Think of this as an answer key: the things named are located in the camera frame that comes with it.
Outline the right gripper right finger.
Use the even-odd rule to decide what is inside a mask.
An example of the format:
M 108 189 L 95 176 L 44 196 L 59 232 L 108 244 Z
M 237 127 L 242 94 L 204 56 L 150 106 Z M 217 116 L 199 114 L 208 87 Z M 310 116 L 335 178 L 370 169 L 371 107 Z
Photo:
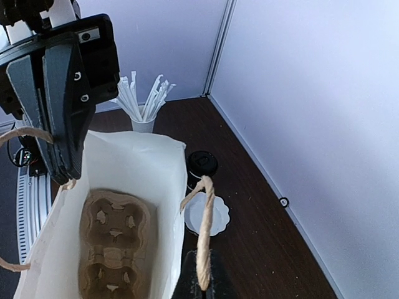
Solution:
M 238 295 L 234 289 L 229 275 L 223 265 L 220 254 L 215 250 L 210 251 L 211 277 L 209 287 L 204 291 L 205 299 L 237 299 Z

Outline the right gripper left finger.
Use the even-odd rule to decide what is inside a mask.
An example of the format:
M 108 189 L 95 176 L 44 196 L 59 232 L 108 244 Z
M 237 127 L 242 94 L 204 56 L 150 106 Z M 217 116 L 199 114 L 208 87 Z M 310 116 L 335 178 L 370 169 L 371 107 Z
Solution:
M 203 297 L 196 273 L 196 253 L 197 251 L 191 250 L 186 254 L 171 299 L 201 299 Z

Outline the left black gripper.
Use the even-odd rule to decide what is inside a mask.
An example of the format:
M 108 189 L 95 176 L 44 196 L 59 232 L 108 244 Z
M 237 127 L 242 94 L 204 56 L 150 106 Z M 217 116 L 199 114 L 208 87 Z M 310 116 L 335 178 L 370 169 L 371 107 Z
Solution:
M 99 103 L 118 94 L 119 63 L 113 25 L 98 14 L 50 28 L 1 49 L 1 109 L 50 132 L 37 138 L 51 178 L 79 179 L 89 120 Z

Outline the cardboard two-cup carrier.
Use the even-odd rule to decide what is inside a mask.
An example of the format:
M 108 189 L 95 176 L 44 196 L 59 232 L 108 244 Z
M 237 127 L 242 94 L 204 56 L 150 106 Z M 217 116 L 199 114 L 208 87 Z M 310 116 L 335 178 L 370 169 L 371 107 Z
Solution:
M 152 268 L 151 215 L 130 194 L 92 189 L 79 227 L 82 298 L 147 298 Z

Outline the kraft paper takeout bag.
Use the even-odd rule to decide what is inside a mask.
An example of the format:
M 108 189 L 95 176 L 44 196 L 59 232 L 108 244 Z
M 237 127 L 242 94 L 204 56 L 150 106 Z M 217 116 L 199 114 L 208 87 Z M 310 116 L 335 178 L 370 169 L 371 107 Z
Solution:
M 214 187 L 186 190 L 185 144 L 90 131 L 82 175 L 60 187 L 15 298 L 191 298 L 212 294 Z

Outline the black plastic cup lid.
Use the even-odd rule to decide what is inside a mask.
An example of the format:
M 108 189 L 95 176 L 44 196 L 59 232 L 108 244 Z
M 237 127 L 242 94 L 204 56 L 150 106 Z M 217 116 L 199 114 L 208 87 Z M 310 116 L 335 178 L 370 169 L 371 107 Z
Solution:
M 194 151 L 187 158 L 188 171 L 197 177 L 213 176 L 217 172 L 218 166 L 218 160 L 208 151 Z

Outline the black white paper coffee cup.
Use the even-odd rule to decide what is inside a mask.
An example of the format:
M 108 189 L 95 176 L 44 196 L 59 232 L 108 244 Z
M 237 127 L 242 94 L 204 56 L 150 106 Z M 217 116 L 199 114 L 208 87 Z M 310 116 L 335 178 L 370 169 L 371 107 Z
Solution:
M 187 174 L 188 174 L 187 188 L 189 190 L 193 190 L 194 187 L 197 185 L 197 183 L 201 180 L 202 176 L 205 175 L 205 172 L 188 169 Z

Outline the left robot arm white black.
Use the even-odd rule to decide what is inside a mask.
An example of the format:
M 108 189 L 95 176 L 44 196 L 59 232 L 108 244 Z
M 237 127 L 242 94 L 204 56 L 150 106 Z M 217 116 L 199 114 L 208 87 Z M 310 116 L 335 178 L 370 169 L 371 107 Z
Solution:
M 95 108 L 117 97 L 120 80 L 110 17 L 79 12 L 75 1 L 1 2 L 1 108 L 28 121 L 61 185 L 80 178 Z

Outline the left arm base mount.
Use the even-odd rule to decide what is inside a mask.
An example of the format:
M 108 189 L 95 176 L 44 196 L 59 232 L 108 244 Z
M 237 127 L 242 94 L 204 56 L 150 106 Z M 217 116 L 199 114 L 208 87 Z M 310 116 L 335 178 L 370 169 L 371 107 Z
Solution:
M 52 143 L 52 137 L 48 132 L 38 128 L 22 127 L 16 128 L 14 123 L 10 131 L 16 130 L 14 134 L 6 141 L 7 155 L 10 162 L 17 168 L 29 168 L 29 175 L 38 177 L 47 174 L 45 163 L 42 159 L 37 139 Z M 11 153 L 10 140 L 17 138 L 21 147 L 14 153 Z

